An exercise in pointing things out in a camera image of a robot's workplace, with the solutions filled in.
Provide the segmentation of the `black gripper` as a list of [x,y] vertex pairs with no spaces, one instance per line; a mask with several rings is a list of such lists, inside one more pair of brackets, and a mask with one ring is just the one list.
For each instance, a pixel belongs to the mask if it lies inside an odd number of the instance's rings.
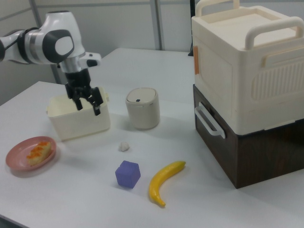
[[65,73],[65,76],[67,79],[65,84],[67,96],[73,99],[77,110],[83,109],[80,98],[89,99],[95,115],[98,116],[101,113],[100,105],[103,103],[103,99],[98,87],[91,88],[88,69],[75,73]]

